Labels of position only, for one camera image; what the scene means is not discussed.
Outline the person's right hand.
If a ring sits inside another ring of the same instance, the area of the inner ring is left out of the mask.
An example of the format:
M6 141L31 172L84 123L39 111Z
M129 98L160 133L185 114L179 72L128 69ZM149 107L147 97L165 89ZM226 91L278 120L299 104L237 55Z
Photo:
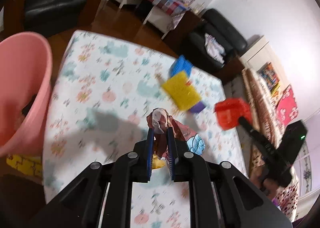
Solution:
M264 181L262 181L261 176L263 174L263 169L264 166L259 166L257 168L255 168L252 173L251 176L249 178L249 180L255 185L257 186L257 188L265 188L265 195L268 197L268 199L272 200L277 193L277 190L279 188L278 183L276 181L274 181L273 179L265 179Z

